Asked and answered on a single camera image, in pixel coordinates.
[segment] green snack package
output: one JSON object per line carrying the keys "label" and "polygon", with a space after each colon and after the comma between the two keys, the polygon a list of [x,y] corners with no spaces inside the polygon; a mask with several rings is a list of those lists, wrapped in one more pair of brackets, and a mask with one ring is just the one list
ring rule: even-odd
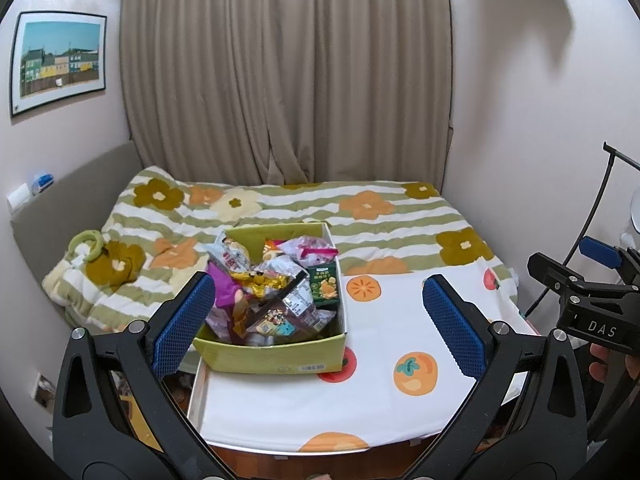
{"label": "green snack package", "polygon": [[307,272],[314,303],[317,306],[327,307],[340,301],[335,262],[309,267]]}

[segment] blanket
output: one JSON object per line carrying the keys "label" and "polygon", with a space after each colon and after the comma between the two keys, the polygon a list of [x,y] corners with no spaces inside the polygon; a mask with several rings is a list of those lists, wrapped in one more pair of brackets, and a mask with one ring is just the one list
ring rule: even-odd
{"label": "blanket", "polygon": [[205,270],[204,244],[220,231],[300,221],[329,224],[344,275],[409,274],[483,258],[488,282],[516,300],[509,270],[431,184],[236,187],[180,182],[156,167],[137,174],[118,197],[101,229],[98,258],[88,261],[95,241],[79,243],[42,285],[83,324],[119,332],[134,319],[149,319]]}

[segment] hand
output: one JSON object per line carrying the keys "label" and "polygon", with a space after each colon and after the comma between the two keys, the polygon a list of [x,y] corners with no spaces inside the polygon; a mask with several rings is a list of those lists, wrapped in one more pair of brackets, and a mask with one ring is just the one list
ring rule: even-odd
{"label": "hand", "polygon": [[[604,346],[600,346],[596,344],[591,345],[591,355],[593,355],[594,357],[597,357],[598,359],[600,359],[601,361],[604,361],[605,363],[609,363],[610,354],[611,354],[611,350],[609,350],[608,348],[604,348]],[[628,355],[626,356],[625,364],[626,364],[626,371],[629,372],[629,375],[631,376],[631,378],[632,379],[637,378],[638,374],[640,374],[640,357]],[[608,369],[609,369],[609,366],[607,364],[591,363],[591,365],[589,366],[589,373],[591,374],[591,377],[596,379],[596,381],[603,383],[607,379]]]}

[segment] blue textured pad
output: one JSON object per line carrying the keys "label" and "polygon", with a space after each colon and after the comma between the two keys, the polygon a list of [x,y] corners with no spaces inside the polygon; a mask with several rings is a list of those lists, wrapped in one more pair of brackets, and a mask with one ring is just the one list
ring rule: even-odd
{"label": "blue textured pad", "polygon": [[460,371],[479,381],[486,368],[484,345],[451,298],[433,278],[424,282],[422,303]]}
{"label": "blue textured pad", "polygon": [[204,276],[156,339],[153,370],[158,378],[173,374],[178,369],[215,299],[213,279],[209,275]]}
{"label": "blue textured pad", "polygon": [[619,269],[622,266],[622,257],[618,251],[600,240],[585,236],[580,240],[578,247],[580,247],[580,254],[609,269]]}

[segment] brown curtain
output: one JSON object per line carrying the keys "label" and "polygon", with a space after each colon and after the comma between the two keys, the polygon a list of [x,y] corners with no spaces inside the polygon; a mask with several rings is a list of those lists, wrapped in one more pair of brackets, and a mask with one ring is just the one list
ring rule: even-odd
{"label": "brown curtain", "polygon": [[230,184],[425,180],[449,137],[449,0],[123,0],[145,164]]}

